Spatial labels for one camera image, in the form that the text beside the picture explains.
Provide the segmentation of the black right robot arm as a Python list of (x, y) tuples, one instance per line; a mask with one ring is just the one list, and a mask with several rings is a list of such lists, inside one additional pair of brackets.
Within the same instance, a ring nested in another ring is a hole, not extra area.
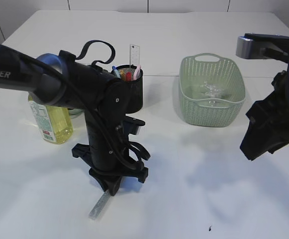
[(250, 34), (238, 37), (236, 55), (243, 59), (274, 59), (287, 64), (272, 81), (274, 90), (246, 112), (249, 126), (240, 149), (248, 160), (289, 144), (289, 37)]

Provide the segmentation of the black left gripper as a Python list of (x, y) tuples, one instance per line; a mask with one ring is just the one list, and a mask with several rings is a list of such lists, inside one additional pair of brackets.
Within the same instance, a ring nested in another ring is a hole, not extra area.
[(140, 183), (144, 183), (148, 176), (148, 168), (142, 161), (148, 160), (150, 153), (141, 144), (129, 141), (125, 134), (123, 139), (122, 156), (126, 162), (133, 164), (135, 169), (123, 165), (104, 143), (99, 147), (76, 144), (72, 149), (73, 157), (81, 158), (91, 167), (89, 175), (98, 182), (104, 192), (109, 190), (111, 196), (119, 190), (122, 176), (136, 177)]

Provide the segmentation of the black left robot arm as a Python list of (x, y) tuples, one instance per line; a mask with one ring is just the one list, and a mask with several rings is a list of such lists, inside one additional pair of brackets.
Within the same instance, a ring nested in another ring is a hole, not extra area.
[(76, 56), (67, 51), (32, 58), (0, 44), (0, 88), (28, 92), (39, 104), (81, 109), (89, 142), (72, 149), (89, 167), (89, 174), (104, 191), (115, 195), (123, 177), (144, 183), (149, 152), (130, 141), (145, 125), (129, 116), (131, 91), (122, 79), (105, 71), (101, 60), (90, 65), (79, 63), (91, 43)]

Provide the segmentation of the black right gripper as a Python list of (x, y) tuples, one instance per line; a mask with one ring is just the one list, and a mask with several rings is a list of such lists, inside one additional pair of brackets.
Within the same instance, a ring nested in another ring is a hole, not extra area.
[(249, 125), (240, 149), (250, 161), (289, 144), (287, 76), (286, 71), (277, 73), (272, 81), (274, 90), (265, 99), (255, 101), (246, 113)]

